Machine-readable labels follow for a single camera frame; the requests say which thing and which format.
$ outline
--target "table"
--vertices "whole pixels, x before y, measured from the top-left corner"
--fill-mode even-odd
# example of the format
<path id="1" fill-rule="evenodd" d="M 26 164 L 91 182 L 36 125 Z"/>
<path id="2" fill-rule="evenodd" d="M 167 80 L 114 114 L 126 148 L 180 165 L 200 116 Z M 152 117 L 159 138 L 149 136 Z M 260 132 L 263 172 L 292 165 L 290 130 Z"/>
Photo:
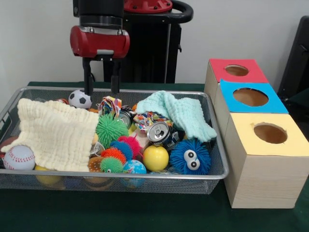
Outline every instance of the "table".
<path id="1" fill-rule="evenodd" d="M 29 85 L 83 87 L 83 82 Z M 203 91 L 204 85 L 131 83 L 120 88 Z M 223 181 L 211 195 L 0 189 L 0 222 L 2 232 L 307 232 L 309 181 L 296 207 L 283 210 L 231 209 Z"/>

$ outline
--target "mint green cloth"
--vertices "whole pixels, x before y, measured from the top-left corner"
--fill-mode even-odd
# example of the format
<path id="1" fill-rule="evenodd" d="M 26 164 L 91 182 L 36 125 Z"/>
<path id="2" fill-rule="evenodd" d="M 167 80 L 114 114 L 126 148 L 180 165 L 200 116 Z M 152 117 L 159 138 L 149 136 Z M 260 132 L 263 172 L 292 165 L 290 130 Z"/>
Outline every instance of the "mint green cloth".
<path id="1" fill-rule="evenodd" d="M 196 99 L 178 100 L 166 91 L 158 91 L 140 101 L 136 111 L 138 114 L 157 112 L 171 119 L 175 127 L 185 131 L 188 139 L 208 142 L 217 136 L 216 131 L 205 122 L 201 103 Z"/>

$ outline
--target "basket rim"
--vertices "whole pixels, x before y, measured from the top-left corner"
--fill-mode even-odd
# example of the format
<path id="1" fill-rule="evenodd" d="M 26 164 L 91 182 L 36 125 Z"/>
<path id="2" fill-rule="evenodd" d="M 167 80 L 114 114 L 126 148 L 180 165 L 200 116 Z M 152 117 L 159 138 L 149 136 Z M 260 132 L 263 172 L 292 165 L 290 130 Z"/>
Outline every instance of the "basket rim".
<path id="1" fill-rule="evenodd" d="M 38 87 L 27 86 L 18 89 L 10 98 L 4 109 L 0 113 L 0 120 L 8 113 L 17 100 L 20 99 L 22 93 L 26 90 L 71 90 L 80 89 L 78 87 Z M 108 88 L 95 88 L 94 92 L 110 92 Z M 158 90 L 135 90 L 135 89 L 121 89 L 120 93 L 155 93 Z M 9 170 L 0 169 L 0 174 L 17 174 L 17 175 L 58 175 L 58 176 L 78 176 L 78 177 L 109 177 L 109 178 L 144 178 L 144 179 L 183 179 L 183 180 L 221 180 L 229 173 L 226 153 L 221 139 L 219 127 L 213 110 L 213 106 L 208 94 L 199 91 L 166 91 L 171 94 L 186 94 L 186 95 L 200 95 L 206 98 L 210 113 L 212 127 L 217 132 L 216 142 L 219 149 L 219 154 L 223 166 L 223 173 L 221 175 L 182 175 L 182 174 L 122 174 L 122 173 L 90 173 L 90 172 L 65 172 L 65 171 L 37 171 L 37 170 Z"/>

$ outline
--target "green spiky ball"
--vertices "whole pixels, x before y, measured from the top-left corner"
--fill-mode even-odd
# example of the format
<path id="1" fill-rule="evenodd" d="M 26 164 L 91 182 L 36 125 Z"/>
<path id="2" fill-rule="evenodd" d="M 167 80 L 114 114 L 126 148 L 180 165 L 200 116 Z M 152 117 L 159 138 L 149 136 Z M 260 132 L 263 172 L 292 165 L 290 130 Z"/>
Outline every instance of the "green spiky ball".
<path id="1" fill-rule="evenodd" d="M 101 161 L 100 169 L 104 173 L 121 173 L 123 166 L 119 159 L 108 157 Z"/>
<path id="2" fill-rule="evenodd" d="M 114 120 L 113 114 L 102 115 L 98 119 L 97 135 L 99 142 L 106 148 L 120 136 L 129 136 L 126 125 L 121 120 Z"/>

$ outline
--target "yellow box top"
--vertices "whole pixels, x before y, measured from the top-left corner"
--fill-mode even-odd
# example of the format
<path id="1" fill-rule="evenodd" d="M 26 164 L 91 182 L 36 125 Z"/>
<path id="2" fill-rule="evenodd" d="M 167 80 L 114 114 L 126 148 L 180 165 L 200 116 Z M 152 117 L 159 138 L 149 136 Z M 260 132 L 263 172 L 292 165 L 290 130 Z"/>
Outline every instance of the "yellow box top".
<path id="1" fill-rule="evenodd" d="M 248 155 L 309 156 L 309 142 L 290 115 L 231 113 L 231 117 Z"/>

